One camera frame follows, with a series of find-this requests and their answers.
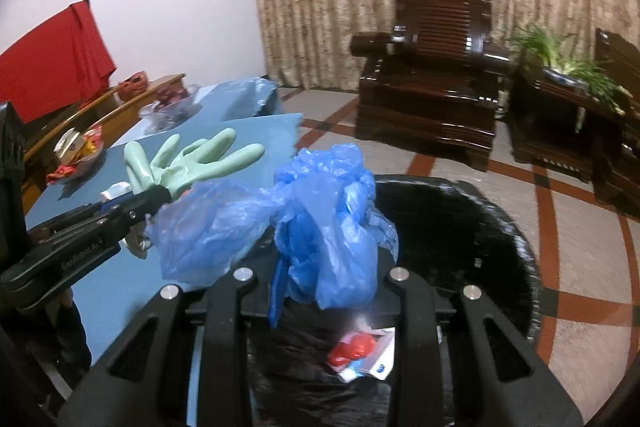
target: wooden chair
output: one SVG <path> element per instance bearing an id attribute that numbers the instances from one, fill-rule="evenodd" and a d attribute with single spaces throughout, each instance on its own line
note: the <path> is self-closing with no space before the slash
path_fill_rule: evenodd
<path id="1" fill-rule="evenodd" d="M 23 210 L 27 212 L 46 188 L 46 174 L 55 170 L 57 166 L 53 148 L 66 131 L 71 128 L 85 131 L 92 124 L 99 123 L 102 125 L 104 145 L 110 147 L 140 120 L 138 112 L 156 99 L 160 86 L 177 84 L 183 78 L 184 74 L 163 76 L 152 82 L 144 93 L 123 104 L 116 103 L 114 96 L 118 92 L 118 86 L 113 87 L 97 100 L 48 130 L 34 145 L 28 147 L 24 154 Z"/>
<path id="2" fill-rule="evenodd" d="M 396 0 L 391 34 L 359 34 L 356 137 L 421 150 L 450 144 L 486 170 L 495 136 L 497 75 L 506 52 L 488 41 L 491 0 Z"/>
<path id="3" fill-rule="evenodd" d="M 596 30 L 594 58 L 633 98 L 620 95 L 625 116 L 615 133 L 598 136 L 593 188 L 599 200 L 640 208 L 640 52 L 622 36 Z"/>

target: plastic bag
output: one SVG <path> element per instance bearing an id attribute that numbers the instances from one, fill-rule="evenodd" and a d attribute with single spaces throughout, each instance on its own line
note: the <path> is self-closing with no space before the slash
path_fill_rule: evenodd
<path id="1" fill-rule="evenodd" d="M 281 206 L 270 191 L 231 180 L 194 183 L 146 227 L 160 253 L 162 277 L 213 284 L 247 254 Z"/>
<path id="2" fill-rule="evenodd" d="M 360 149 L 303 149 L 275 182 L 270 189 L 230 180 L 194 184 L 163 207 L 148 227 L 162 275 L 213 284 L 271 224 L 286 270 L 281 296 L 315 300 L 320 309 L 368 304 L 377 289 L 378 245 L 396 259 L 398 234 L 374 207 L 375 183 Z"/>
<path id="3" fill-rule="evenodd" d="M 160 102 L 156 100 L 140 109 L 138 116 L 142 120 L 150 122 L 145 129 L 145 134 L 155 134 L 170 130 L 188 120 L 200 110 L 200 105 L 195 103 L 200 86 L 186 86 L 185 90 L 188 93 L 187 97 L 169 103 L 162 108 L 158 108 Z"/>
<path id="4" fill-rule="evenodd" d="M 227 97 L 231 101 L 221 113 L 220 121 L 282 114 L 277 87 L 274 82 L 265 78 L 234 80 L 218 84 L 213 96 Z"/>

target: red cloth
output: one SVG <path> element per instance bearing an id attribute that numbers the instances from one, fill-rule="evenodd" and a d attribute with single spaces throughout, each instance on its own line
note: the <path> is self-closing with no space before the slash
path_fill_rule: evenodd
<path id="1" fill-rule="evenodd" d="M 0 101 L 29 123 L 104 92 L 115 69 L 89 0 L 76 2 L 0 55 Z"/>

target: green plant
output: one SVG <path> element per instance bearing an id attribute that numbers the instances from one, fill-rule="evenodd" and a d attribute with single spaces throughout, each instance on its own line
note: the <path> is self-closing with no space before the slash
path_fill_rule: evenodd
<path id="1" fill-rule="evenodd" d="M 631 96 L 631 93 L 611 80 L 592 60 L 564 56 L 561 51 L 562 43 L 570 36 L 572 35 L 559 37 L 542 26 L 530 23 L 524 28 L 518 28 L 518 32 L 510 42 L 519 52 L 529 50 L 535 53 L 547 68 L 583 80 L 593 98 L 604 103 L 611 110 L 624 114 L 616 103 L 615 93 L 622 91 L 627 96 Z"/>

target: black garbage bag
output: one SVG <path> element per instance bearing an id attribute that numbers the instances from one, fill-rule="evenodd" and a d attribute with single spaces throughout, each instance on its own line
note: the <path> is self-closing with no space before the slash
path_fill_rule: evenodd
<path id="1" fill-rule="evenodd" d="M 287 299 L 277 328 L 249 330 L 254 425 L 386 425 L 393 373 L 385 381 L 362 377 L 346 384 L 326 365 L 329 352 L 354 324 L 349 310 L 323 311 Z"/>
<path id="2" fill-rule="evenodd" d="M 377 176 L 376 206 L 398 229 L 399 265 L 448 290 L 480 286 L 535 342 L 540 278 L 526 238 L 503 210 L 465 182 L 412 176 Z M 287 299 L 277 328 L 248 329 L 254 425 L 387 424 L 396 371 L 385 381 L 362 377 L 346 384 L 326 365 L 329 352 L 353 329 L 356 314 Z M 440 351 L 446 420 L 452 422 L 446 333 Z"/>

